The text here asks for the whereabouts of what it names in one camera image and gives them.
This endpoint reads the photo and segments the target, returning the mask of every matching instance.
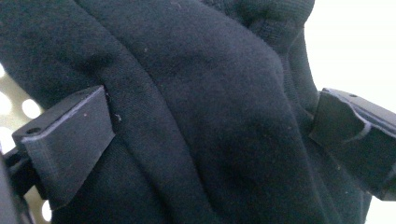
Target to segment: white background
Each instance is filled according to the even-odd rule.
[[[396,112],[396,1],[317,0],[305,37],[319,90],[348,91]],[[396,223],[396,203],[373,198],[366,223]]]

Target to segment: dark garment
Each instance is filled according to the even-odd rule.
[[[0,62],[42,106],[109,94],[117,136],[53,223],[364,223],[308,138],[313,4],[0,1]]]

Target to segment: black fabric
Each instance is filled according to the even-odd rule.
[[[109,95],[116,140],[53,223],[364,223],[307,137],[313,4],[1,1],[0,62],[41,105]]]

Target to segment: white dot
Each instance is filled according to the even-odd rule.
[[[32,99],[23,101],[22,110],[29,119],[35,119],[41,114],[40,107]]]
[[[9,98],[0,92],[0,115],[8,115],[11,112],[12,103]]]
[[[6,71],[4,70],[3,65],[0,64],[0,77],[4,77],[6,75]]]
[[[8,153],[12,148],[15,147],[14,140],[12,139],[12,131],[6,127],[0,127],[0,144],[1,152],[3,154]]]
[[[49,201],[45,201],[43,206],[41,207],[41,215],[43,215],[44,220],[48,222],[50,222],[50,220],[52,219]]]

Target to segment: screw hole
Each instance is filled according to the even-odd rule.
[[[33,129],[29,129],[28,131],[26,131],[26,133],[27,134],[32,134],[32,133],[38,133],[40,131],[41,131],[40,128],[33,128]]]

